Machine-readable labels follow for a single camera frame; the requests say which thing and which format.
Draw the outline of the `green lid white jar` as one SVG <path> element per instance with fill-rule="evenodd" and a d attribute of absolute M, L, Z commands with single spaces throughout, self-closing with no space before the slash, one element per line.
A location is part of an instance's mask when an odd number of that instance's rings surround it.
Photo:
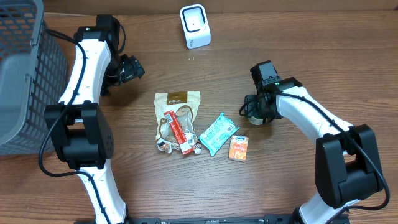
<path fill-rule="evenodd" d="M 260 126 L 260 125 L 263 125 L 263 124 L 267 123 L 267 119 L 258 118 L 258 117 L 255 117 L 255 116 L 252 116 L 252 117 L 248 118 L 248 121 L 251 124 L 256 125 L 256 126 Z"/>

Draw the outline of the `orange small carton box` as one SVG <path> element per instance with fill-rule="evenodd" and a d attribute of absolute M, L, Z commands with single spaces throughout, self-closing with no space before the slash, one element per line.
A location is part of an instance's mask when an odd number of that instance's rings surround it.
<path fill-rule="evenodd" d="M 249 138 L 246 136 L 232 136 L 228 157 L 235 161 L 246 161 Z"/>

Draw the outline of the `teal orange snack packet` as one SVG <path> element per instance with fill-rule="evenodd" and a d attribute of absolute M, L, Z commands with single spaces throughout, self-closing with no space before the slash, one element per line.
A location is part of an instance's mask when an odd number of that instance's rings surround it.
<path fill-rule="evenodd" d="M 210 156 L 213 157 L 225 144 L 225 142 L 238 130 L 234 122 L 227 118 L 224 113 L 220 113 L 218 118 L 206 129 L 200 136 L 199 140 L 205 146 Z"/>

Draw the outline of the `beige brown snack pouch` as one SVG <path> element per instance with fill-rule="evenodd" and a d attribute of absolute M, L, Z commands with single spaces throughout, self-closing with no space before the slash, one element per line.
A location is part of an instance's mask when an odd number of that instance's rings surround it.
<path fill-rule="evenodd" d="M 198 136 L 193 125 L 200 103 L 201 93 L 199 91 L 155 94 L 154 106 L 158 124 L 155 143 L 158 150 L 169 154 L 172 153 L 172 151 L 181 152 L 172 128 L 164 116 L 166 111 L 174 110 L 182 129 L 185 132 L 190 131 L 193 134 L 195 144 L 193 147 L 194 151 L 191 153 L 201 154 L 202 146 L 198 142 Z"/>

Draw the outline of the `red snack bar packet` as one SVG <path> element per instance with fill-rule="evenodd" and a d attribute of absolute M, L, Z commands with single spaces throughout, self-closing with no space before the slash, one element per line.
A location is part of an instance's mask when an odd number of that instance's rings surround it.
<path fill-rule="evenodd" d="M 182 154 L 186 155 L 193 152 L 195 144 L 193 134 L 190 131 L 185 132 L 182 129 L 174 110 L 166 111 L 164 116 L 172 128 Z"/>

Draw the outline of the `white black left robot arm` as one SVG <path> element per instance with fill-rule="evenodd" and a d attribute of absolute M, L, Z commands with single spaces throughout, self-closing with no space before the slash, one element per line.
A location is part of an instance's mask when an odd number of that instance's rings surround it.
<path fill-rule="evenodd" d="M 76 55 L 68 85 L 55 105 L 45 107 L 48 134 L 60 161 L 69 172 L 53 173 L 39 157 L 40 170 L 51 177 L 80 178 L 95 211 L 93 223 L 132 223 L 111 167 L 114 138 L 100 108 L 100 97 L 117 84 L 140 78 L 144 69 L 123 53 L 126 33 L 117 22 L 79 27 L 73 37 L 55 30 L 47 33 L 75 45 Z"/>

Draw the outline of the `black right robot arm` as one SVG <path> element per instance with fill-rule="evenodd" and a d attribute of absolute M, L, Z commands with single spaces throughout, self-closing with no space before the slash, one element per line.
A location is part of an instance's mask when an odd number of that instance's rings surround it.
<path fill-rule="evenodd" d="M 291 215 L 266 215 L 282 223 L 349 223 L 352 209 L 380 210 L 390 200 L 374 131 L 353 126 L 317 103 L 295 78 L 256 82 L 239 110 L 252 123 L 287 118 L 314 143 L 315 195 Z"/>

